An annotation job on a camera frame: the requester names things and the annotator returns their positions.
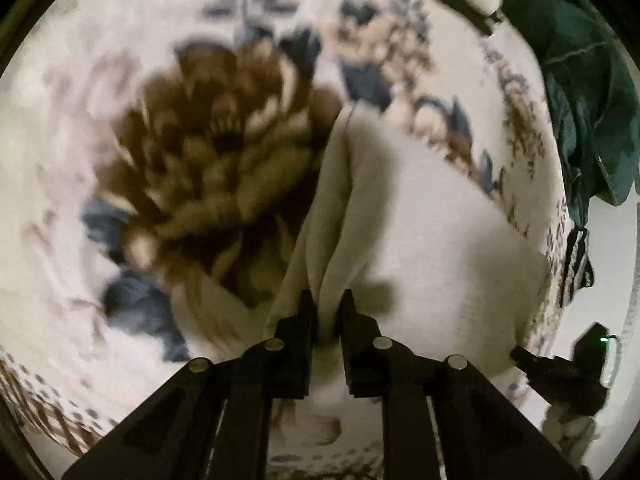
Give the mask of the beige knit garment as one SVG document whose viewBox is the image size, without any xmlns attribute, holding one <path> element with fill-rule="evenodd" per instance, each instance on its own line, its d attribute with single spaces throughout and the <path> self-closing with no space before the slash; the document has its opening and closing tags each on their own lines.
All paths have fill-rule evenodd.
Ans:
<svg viewBox="0 0 640 480">
<path fill-rule="evenodd" d="M 475 183 L 370 108 L 342 110 L 321 155 L 288 139 L 218 159 L 205 195 L 238 233 L 265 233 L 286 204 L 304 222 L 259 253 L 237 294 L 198 271 L 176 289 L 192 352 L 238 356 L 309 289 L 321 344 L 308 404 L 342 414 L 352 404 L 332 334 L 352 292 L 360 312 L 421 356 L 465 356 L 500 391 L 516 379 L 510 352 L 546 292 L 548 260 Z"/>
</svg>

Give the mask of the floral bed blanket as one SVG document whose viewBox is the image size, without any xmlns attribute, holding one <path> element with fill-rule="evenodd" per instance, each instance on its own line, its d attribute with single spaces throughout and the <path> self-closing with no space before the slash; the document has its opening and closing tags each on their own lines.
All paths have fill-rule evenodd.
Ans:
<svg viewBox="0 0 640 480">
<path fill-rule="evenodd" d="M 56 0 L 1 78 L 1 349 L 123 420 L 204 356 L 172 310 L 190 273 L 237 294 L 304 222 L 286 204 L 235 232 L 206 169 L 288 139 L 321 155 L 359 105 L 548 260 L 519 343 L 546 351 L 572 224 L 538 62 L 501 18 L 484 37 L 438 0 Z"/>
</svg>

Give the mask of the brown checked dotted cloth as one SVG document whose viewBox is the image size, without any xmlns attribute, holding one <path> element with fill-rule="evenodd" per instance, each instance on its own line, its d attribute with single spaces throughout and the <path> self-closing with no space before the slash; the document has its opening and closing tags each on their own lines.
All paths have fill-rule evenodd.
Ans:
<svg viewBox="0 0 640 480">
<path fill-rule="evenodd" d="M 1 349 L 1 396 L 11 413 L 76 456 L 87 453 L 118 421 L 66 398 Z"/>
</svg>

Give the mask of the dark green blanket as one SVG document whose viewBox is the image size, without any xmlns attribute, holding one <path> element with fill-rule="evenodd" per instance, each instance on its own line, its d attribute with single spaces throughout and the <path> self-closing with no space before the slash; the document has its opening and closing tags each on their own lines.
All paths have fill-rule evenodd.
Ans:
<svg viewBox="0 0 640 480">
<path fill-rule="evenodd" d="M 616 36 L 588 0 L 503 0 L 535 53 L 558 147 L 570 218 L 590 200 L 622 204 L 639 162 L 639 99 Z"/>
</svg>

